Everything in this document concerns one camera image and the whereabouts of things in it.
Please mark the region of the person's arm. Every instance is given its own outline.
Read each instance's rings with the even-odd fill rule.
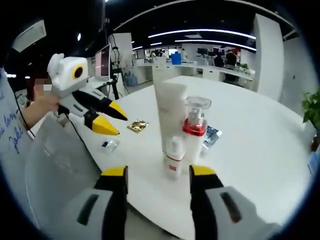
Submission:
[[[37,98],[30,106],[21,110],[22,116],[27,124],[27,129],[32,128],[48,112],[55,112],[59,107],[59,98],[52,95],[44,95]]]

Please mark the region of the green leaves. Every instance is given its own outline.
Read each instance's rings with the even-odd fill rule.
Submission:
[[[304,93],[304,100],[302,101],[303,108],[303,122],[310,122],[316,127],[320,128],[320,88],[317,88],[316,93]]]

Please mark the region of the white round table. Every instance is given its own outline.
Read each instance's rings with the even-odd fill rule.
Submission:
[[[233,186],[255,203],[265,221],[284,224],[311,179],[302,118],[276,101],[234,85],[187,76],[169,81],[187,85],[188,96],[212,101],[206,118],[222,136],[197,164],[214,169],[225,186]],[[129,121],[108,117],[120,131],[110,137],[120,140],[112,154],[100,149],[105,136],[80,129],[92,157],[102,171],[128,165],[129,203],[173,235],[194,239],[189,175],[174,181],[164,172],[154,86],[117,102]],[[138,118],[149,126],[140,133],[127,129]]]

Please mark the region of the ceiling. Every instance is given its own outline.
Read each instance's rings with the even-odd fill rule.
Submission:
[[[106,32],[98,33],[101,22],[101,0],[87,1],[76,7],[70,13],[70,9],[61,8],[64,1],[43,1],[50,3],[46,10],[34,9],[23,16],[28,21],[44,19],[47,36],[29,46],[21,53],[11,50],[5,69],[10,74],[19,76],[34,76],[46,74],[50,57],[54,53],[65,53],[66,56],[92,57],[106,44],[106,33],[109,35],[119,25],[132,17],[145,13],[114,32],[131,33],[135,41],[133,47],[149,47],[152,43],[162,42],[163,45],[174,44],[175,40],[187,39],[186,34],[177,33],[154,38],[148,38],[153,34],[184,29],[220,29],[251,34],[256,13],[260,13],[280,23],[282,34],[286,35],[293,28],[277,17],[266,13],[258,8],[226,0],[190,0],[180,3],[159,7],[163,4],[172,3],[172,0],[108,0],[105,3],[105,16],[109,19]],[[251,0],[272,12],[280,11],[277,5],[270,0]],[[206,40],[232,42],[248,46],[248,38],[227,33],[201,32],[200,35]]]

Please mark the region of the gold packet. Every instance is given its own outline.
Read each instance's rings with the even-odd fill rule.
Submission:
[[[131,123],[127,128],[134,131],[135,133],[140,133],[148,125],[148,122],[142,121],[141,119],[137,119],[133,123]]]

